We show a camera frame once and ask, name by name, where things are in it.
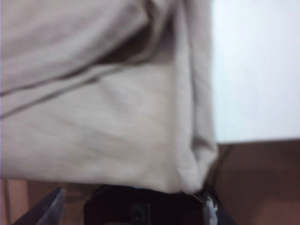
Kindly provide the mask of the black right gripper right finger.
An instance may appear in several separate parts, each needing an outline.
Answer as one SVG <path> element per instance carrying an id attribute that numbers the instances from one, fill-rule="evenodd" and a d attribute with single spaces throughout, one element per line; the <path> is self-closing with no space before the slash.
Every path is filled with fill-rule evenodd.
<path id="1" fill-rule="evenodd" d="M 209 184 L 204 184 L 200 191 L 204 225 L 226 225 L 226 215 L 216 191 Z"/>

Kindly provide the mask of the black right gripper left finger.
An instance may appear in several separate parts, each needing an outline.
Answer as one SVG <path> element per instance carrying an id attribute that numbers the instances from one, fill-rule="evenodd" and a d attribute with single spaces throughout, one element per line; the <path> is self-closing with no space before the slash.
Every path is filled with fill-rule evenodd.
<path id="1" fill-rule="evenodd" d="M 64 210 L 65 190 L 58 187 L 35 204 L 13 225 L 58 225 Z"/>

